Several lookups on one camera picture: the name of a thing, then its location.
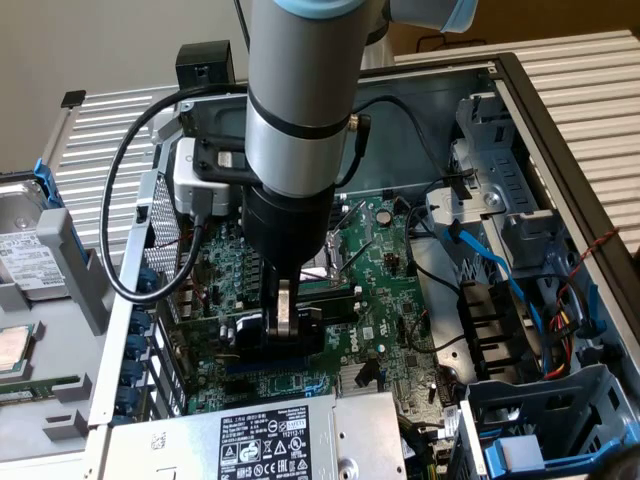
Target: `chip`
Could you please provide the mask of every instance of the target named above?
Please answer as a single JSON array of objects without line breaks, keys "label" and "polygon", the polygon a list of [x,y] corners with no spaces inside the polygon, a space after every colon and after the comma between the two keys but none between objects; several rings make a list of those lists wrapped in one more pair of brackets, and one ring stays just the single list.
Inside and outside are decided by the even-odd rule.
[{"label": "chip", "polygon": [[404,361],[407,364],[407,368],[418,366],[418,358],[415,355],[407,355],[406,357],[404,357]]}]

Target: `green circuit board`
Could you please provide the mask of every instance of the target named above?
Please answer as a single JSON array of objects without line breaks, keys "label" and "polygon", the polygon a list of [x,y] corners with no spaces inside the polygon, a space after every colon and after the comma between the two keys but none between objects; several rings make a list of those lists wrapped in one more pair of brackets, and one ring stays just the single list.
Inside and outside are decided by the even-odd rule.
[{"label": "green circuit board", "polygon": [[[194,296],[191,318],[171,331],[174,343],[182,345],[182,354],[192,360],[186,372],[192,385],[190,414],[269,398],[322,395],[332,389],[340,392],[345,381],[342,376],[350,366],[376,358],[384,375],[384,388],[394,393],[400,411],[415,421],[441,417],[437,396],[435,402],[427,401],[429,386],[435,382],[434,358],[409,350],[406,343],[409,328],[420,321],[425,308],[417,277],[406,275],[406,216],[392,213],[393,200],[380,196],[364,198],[364,203],[362,200],[345,200],[347,207],[359,209],[340,230],[347,265],[341,273],[344,286],[355,283],[362,287],[357,321],[328,327],[324,352],[306,359],[245,370],[233,366],[233,354],[220,348],[220,322],[246,314],[257,301],[259,262],[245,245],[234,220],[216,229],[202,248],[208,261],[194,270],[198,286],[215,290],[216,304],[205,311]],[[390,224],[376,221],[380,211],[391,214]],[[327,285],[318,281],[303,284],[301,289]],[[418,345],[432,346],[428,325],[420,325],[414,338]]]}]

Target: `motherboard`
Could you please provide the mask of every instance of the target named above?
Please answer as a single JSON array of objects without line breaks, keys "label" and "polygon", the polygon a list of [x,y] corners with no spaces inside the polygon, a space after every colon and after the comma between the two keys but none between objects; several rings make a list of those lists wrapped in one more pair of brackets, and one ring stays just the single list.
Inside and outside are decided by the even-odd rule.
[{"label": "motherboard", "polygon": [[439,398],[432,392],[435,357],[407,343],[410,328],[420,322],[414,343],[433,346],[419,281],[407,272],[407,209],[398,208],[393,198],[354,196],[342,198],[335,210],[324,254],[303,267],[303,275],[308,274],[300,292],[345,291],[347,301],[343,297],[314,306],[325,319],[327,311],[337,311],[334,316],[347,321],[328,326],[324,351],[305,358],[237,361],[225,338],[232,327],[226,325],[258,307],[260,258],[246,244],[237,218],[209,232],[190,285],[180,293],[183,319],[170,329],[191,393],[189,414],[334,389],[338,395],[362,393],[355,377],[373,361],[380,378],[366,391],[393,392],[398,411],[412,421],[441,418]]}]

